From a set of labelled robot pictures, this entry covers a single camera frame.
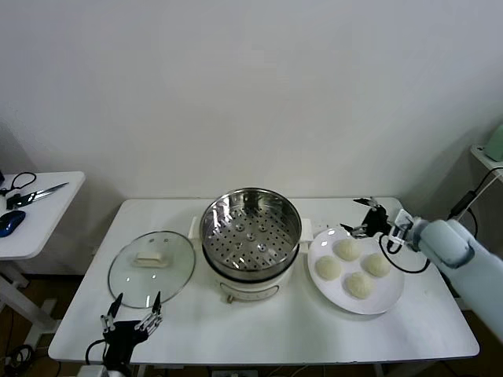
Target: shelf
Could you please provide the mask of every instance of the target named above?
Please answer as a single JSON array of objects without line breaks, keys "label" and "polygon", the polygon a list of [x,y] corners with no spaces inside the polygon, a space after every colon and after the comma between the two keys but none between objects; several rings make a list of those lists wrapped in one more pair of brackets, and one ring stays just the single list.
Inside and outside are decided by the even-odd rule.
[{"label": "shelf", "polygon": [[[503,167],[503,161],[494,161],[486,156],[483,145],[472,145],[470,151],[488,170],[494,169],[495,167]],[[499,175],[500,181],[503,181],[503,169],[494,171],[494,174]]]}]

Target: white plate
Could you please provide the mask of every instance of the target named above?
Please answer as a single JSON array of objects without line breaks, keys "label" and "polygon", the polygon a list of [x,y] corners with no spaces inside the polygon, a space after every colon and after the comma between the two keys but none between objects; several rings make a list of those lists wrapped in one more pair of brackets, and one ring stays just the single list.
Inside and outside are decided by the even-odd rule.
[{"label": "white plate", "polygon": [[[309,247],[307,266],[314,284],[323,295],[334,304],[345,310],[358,314],[379,314],[390,309],[400,298],[403,292],[403,272],[391,267],[390,273],[385,277],[374,277],[362,268],[362,262],[369,254],[380,253],[377,238],[356,240],[362,246],[362,255],[356,261],[347,262],[334,252],[336,244],[344,239],[351,238],[340,227],[327,229],[316,236]],[[327,281],[318,276],[314,264],[324,255],[335,257],[342,266],[340,276],[332,281]],[[366,299],[353,297],[344,288],[344,281],[352,273],[363,271],[374,283],[372,294]]]}]

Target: computer mouse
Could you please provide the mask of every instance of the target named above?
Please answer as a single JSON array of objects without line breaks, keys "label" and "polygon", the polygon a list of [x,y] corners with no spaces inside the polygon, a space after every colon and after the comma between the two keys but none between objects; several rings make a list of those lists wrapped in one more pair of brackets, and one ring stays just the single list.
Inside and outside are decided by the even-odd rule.
[{"label": "computer mouse", "polygon": [[0,216],[0,238],[7,237],[17,226],[23,222],[26,212],[22,210],[11,210]]}]

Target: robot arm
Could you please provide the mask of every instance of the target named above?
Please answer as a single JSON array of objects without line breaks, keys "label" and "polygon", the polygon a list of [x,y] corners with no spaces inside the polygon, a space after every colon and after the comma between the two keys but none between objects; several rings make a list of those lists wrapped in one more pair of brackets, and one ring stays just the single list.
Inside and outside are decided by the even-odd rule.
[{"label": "robot arm", "polygon": [[[375,224],[383,223],[382,213],[374,207],[371,206],[364,224],[355,228],[359,236],[362,226],[374,229]],[[390,226],[380,231],[387,234],[389,242],[406,244],[412,250],[422,252],[449,278],[457,293],[503,342],[503,261],[455,220],[428,222],[399,210],[395,216],[387,217],[387,223]]]}]

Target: white wall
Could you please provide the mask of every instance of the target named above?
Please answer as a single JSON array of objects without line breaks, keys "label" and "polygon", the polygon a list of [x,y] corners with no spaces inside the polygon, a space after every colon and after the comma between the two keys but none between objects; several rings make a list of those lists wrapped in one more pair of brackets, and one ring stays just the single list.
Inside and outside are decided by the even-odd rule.
[{"label": "white wall", "polygon": [[2,167],[86,173],[61,226],[80,252],[131,197],[257,185],[440,214],[503,114],[502,14],[498,0],[2,2]]}]

